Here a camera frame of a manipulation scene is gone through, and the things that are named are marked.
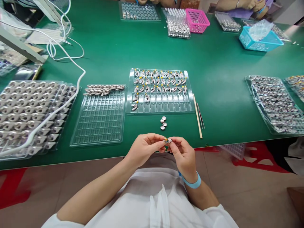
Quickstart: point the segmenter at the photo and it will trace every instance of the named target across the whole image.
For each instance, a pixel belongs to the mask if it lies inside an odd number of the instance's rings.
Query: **wooden stick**
[[[197,124],[199,126],[199,136],[200,136],[200,138],[203,138],[202,130],[200,129],[200,120],[199,120],[199,115],[197,114],[197,107],[196,107],[196,101],[195,101],[194,94],[193,94],[193,100],[194,100],[194,105],[195,105],[195,113],[196,113],[196,118],[197,118]]]

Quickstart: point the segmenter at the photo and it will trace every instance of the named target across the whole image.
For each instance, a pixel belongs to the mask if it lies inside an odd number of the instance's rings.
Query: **pink basket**
[[[186,9],[187,23],[192,33],[203,33],[210,22],[202,10]]]

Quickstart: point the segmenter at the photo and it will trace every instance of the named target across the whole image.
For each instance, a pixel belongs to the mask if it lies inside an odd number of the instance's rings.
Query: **white sleeve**
[[[60,221],[57,218],[57,214],[54,214],[41,228],[84,228],[84,225],[70,221]]]
[[[238,228],[236,222],[221,204],[203,211],[196,208],[196,212],[208,228]]]

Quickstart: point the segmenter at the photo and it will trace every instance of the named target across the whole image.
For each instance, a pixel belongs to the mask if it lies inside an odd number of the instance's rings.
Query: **person's left hand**
[[[132,165],[138,168],[142,166],[155,151],[159,151],[160,153],[166,151],[165,142],[163,142],[164,139],[164,136],[154,133],[139,135],[124,159],[127,159]]]

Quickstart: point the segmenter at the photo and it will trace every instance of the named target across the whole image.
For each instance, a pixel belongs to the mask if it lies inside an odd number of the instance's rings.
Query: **green workbench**
[[[160,22],[122,21],[117,1],[72,1],[68,14],[85,56],[76,60],[86,70],[81,86],[87,84],[128,84],[131,68],[187,70],[191,87],[202,112],[205,129],[199,137],[195,113],[167,114],[168,127],[160,129],[163,115],[126,115],[123,142],[104,146],[70,148],[70,140],[83,99],[76,98],[59,141],[58,150],[27,160],[0,162],[1,169],[51,165],[125,156],[139,134],[154,132],[166,137],[184,137],[192,147],[217,146],[277,139],[264,123],[244,81],[249,74],[286,78],[303,74],[304,28],[292,26],[293,41],[269,52],[245,50],[239,34],[223,32],[213,15],[203,34],[189,40],[169,38],[164,15]],[[278,25],[287,29],[287,25]],[[65,45],[71,56],[81,49]],[[71,62],[51,58],[43,65],[40,80],[63,80],[76,84],[81,71]],[[1,81],[1,88],[12,76]],[[292,94],[297,104],[301,101]]]

